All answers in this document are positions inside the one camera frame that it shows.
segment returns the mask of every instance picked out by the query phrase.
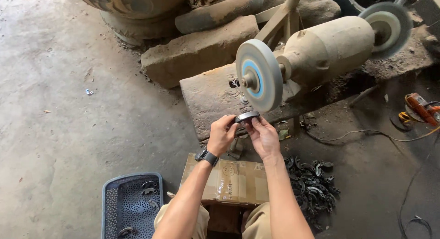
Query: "concrete floor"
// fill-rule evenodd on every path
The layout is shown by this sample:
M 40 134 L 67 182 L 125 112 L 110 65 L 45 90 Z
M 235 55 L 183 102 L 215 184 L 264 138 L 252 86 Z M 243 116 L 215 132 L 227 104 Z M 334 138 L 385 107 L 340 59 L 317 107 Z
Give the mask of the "concrete floor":
M 198 149 L 180 91 L 136 75 L 139 55 L 118 46 L 99 12 L 81 0 L 0 0 L 0 10 L 0 229 L 7 231 L 0 238 L 99 238 L 101 188 L 119 175 L 159 172 L 165 190 L 177 191 L 187 154 Z M 438 83 L 422 79 L 416 86 L 425 93 L 426 87 L 439 94 Z M 95 93 L 86 95 L 87 88 Z M 357 109 L 345 108 L 346 101 L 323 108 L 312 133 L 333 138 L 373 128 L 413 138 L 429 131 L 419 125 L 405 135 L 393 128 L 386 92 Z M 333 238 L 398 238 L 396 213 L 433 141 L 351 135 L 330 146 L 302 134 L 282 148 L 304 161 L 336 164 L 342 194 L 335 213 L 323 218 Z M 247 149 L 243 159 L 258 161 Z M 434 238 L 438 152 L 415 180 L 403 213 L 404 221 L 426 219 Z M 410 229 L 411 238 L 427 238 L 418 225 Z

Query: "wristwatch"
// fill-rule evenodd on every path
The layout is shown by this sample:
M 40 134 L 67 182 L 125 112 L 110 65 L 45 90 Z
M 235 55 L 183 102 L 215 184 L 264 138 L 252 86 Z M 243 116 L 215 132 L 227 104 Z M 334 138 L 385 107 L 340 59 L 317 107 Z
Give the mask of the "wristwatch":
M 196 161 L 207 160 L 213 167 L 216 166 L 219 158 L 214 156 L 211 152 L 206 149 L 206 146 L 203 146 L 201 150 L 195 155 L 194 159 Z

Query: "forearm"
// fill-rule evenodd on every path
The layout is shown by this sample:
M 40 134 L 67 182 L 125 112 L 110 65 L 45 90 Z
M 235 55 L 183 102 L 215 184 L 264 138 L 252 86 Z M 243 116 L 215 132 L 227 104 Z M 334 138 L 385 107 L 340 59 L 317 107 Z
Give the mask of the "forearm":
M 212 165 L 207 161 L 199 162 L 185 183 L 179 188 L 173 202 L 161 219 L 153 239 L 190 239 L 197 222 L 203 190 Z
M 282 155 L 268 157 L 264 166 L 269 189 L 272 238 L 314 238 L 295 199 Z

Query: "grinding wheel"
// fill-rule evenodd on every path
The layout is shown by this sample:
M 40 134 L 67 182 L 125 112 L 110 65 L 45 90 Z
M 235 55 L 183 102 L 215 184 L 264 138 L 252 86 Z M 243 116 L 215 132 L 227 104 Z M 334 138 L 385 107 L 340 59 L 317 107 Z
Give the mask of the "grinding wheel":
M 412 22 L 407 10 L 392 2 L 369 6 L 359 14 L 375 32 L 372 59 L 383 59 L 398 52 L 411 34 Z
M 237 51 L 237 78 L 240 88 L 256 111 L 272 111 L 281 104 L 283 76 L 270 48 L 250 39 Z

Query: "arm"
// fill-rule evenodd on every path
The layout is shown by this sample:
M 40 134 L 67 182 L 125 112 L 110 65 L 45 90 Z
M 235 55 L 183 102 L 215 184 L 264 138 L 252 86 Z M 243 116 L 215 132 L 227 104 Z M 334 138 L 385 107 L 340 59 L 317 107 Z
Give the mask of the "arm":
M 234 140 L 239 124 L 228 128 L 235 115 L 223 116 L 211 125 L 211 135 L 207 150 L 219 157 Z M 173 202 L 169 204 L 159 222 L 153 239 L 190 239 L 197 222 L 201 196 L 211 173 L 212 165 L 202 160 L 197 163 L 188 179 L 179 188 Z
M 313 239 L 290 185 L 276 129 L 262 117 L 252 118 L 245 128 L 266 169 L 272 238 Z

